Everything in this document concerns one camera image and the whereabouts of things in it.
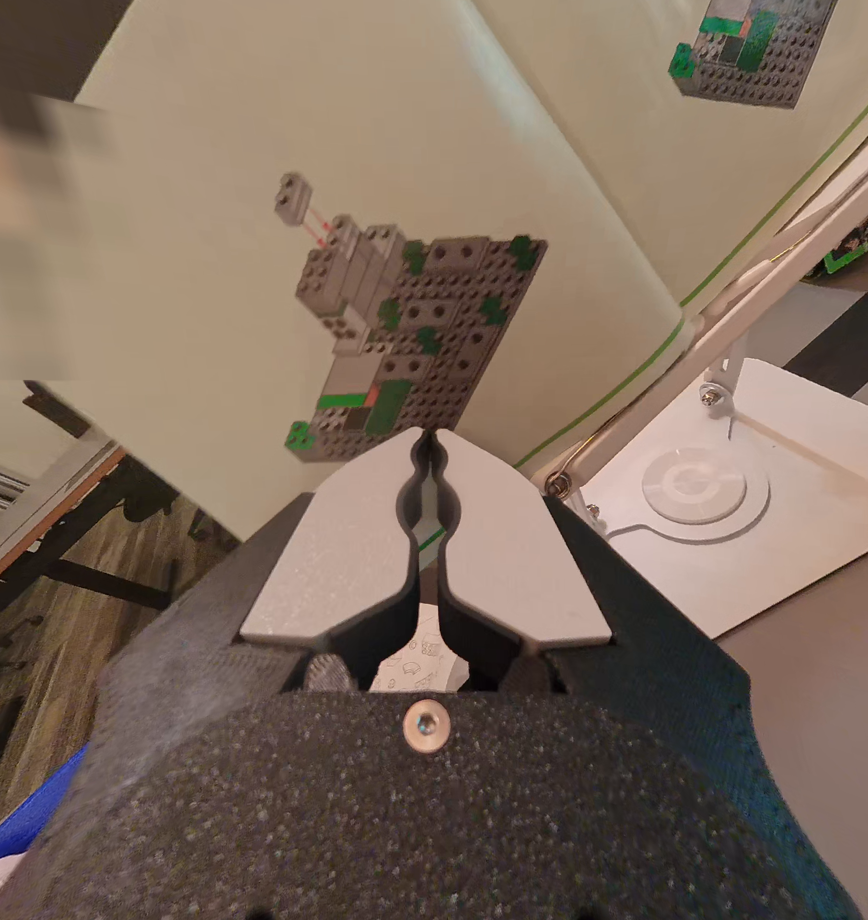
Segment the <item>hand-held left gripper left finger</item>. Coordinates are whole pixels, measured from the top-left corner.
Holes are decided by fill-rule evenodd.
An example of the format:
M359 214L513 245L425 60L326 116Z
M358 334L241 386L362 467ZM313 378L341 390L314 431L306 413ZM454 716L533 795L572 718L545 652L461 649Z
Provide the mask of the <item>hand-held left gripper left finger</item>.
M250 643L339 656L361 688L413 638L414 529L430 464L411 428L349 461L315 491L243 621Z

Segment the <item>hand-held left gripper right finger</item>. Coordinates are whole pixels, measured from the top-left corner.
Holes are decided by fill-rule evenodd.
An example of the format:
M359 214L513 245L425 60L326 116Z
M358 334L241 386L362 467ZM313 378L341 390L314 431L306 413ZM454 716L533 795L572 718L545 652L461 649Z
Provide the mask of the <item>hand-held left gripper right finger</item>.
M474 683L497 688L516 661L603 648L612 629L540 489L453 431L434 434L444 528L440 633Z

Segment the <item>brick building instruction booklet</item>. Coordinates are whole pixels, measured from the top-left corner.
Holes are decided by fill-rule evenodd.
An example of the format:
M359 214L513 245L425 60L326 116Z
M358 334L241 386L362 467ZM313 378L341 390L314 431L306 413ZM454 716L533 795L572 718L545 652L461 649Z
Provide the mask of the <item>brick building instruction booklet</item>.
M404 427L546 474L868 136L868 2L133 2L59 398L241 538Z

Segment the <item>white printed paper bag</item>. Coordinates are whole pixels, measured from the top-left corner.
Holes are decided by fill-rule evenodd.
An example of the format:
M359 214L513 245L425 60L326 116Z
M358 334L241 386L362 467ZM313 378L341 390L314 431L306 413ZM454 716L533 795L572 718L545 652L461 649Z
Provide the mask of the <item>white printed paper bag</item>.
M372 692L455 693L469 679L467 661L453 652L440 635L438 607L420 604L417 630L401 650L382 661Z

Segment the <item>office table wooden edge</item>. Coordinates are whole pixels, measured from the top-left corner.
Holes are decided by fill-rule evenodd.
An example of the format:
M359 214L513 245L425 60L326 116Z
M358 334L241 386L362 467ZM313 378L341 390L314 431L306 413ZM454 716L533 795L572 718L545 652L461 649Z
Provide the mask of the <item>office table wooden edge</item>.
M172 602L177 572L154 588L65 558L108 512L129 523L170 514L178 492L104 433L90 430L0 516L0 611L40 579L161 612Z

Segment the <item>blue container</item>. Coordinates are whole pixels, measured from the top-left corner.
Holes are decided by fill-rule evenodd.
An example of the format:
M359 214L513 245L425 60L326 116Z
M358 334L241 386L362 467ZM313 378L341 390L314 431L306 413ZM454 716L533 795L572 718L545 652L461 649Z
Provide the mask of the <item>blue container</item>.
M83 746L0 823L0 860L24 854L42 833L66 797L87 749Z

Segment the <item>green toy set box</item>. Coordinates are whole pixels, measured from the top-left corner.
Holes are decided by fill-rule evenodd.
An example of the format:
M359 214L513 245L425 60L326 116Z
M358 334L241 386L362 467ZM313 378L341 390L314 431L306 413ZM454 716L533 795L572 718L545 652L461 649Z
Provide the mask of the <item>green toy set box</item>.
M868 254L868 216L857 224L823 259L804 276L806 282L814 282L847 269L856 260Z

